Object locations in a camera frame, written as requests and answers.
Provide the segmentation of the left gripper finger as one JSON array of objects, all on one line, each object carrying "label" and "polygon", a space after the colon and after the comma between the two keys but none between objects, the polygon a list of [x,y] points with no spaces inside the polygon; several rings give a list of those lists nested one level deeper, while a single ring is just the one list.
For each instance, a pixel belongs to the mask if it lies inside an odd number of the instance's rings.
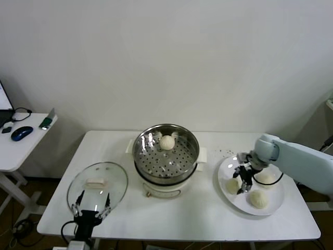
[{"label": "left gripper finger", "polygon": [[111,212],[111,206],[110,206],[110,193],[107,194],[106,202],[105,202],[105,207],[104,209],[100,212],[100,217],[101,218],[106,218],[109,213]]},{"label": "left gripper finger", "polygon": [[84,193],[85,191],[83,190],[81,194],[77,197],[76,201],[71,205],[71,211],[74,216],[80,216],[82,214],[80,210],[80,204],[83,199]]}]

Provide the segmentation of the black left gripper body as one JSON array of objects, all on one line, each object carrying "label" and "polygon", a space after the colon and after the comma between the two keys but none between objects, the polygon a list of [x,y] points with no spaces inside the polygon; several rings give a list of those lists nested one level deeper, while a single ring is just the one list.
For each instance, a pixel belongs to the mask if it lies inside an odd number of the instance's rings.
[{"label": "black left gripper body", "polygon": [[83,210],[81,215],[74,217],[78,228],[75,233],[76,240],[88,240],[91,238],[93,229],[102,223],[103,219],[97,211]]}]

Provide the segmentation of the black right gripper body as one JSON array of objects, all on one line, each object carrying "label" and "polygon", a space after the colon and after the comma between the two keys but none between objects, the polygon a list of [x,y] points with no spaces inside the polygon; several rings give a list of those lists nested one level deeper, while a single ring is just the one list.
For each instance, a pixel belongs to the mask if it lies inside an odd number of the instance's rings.
[{"label": "black right gripper body", "polygon": [[256,171],[252,167],[247,169],[244,166],[240,166],[239,174],[243,184],[245,184],[246,186],[252,186],[252,178],[256,174]]}]

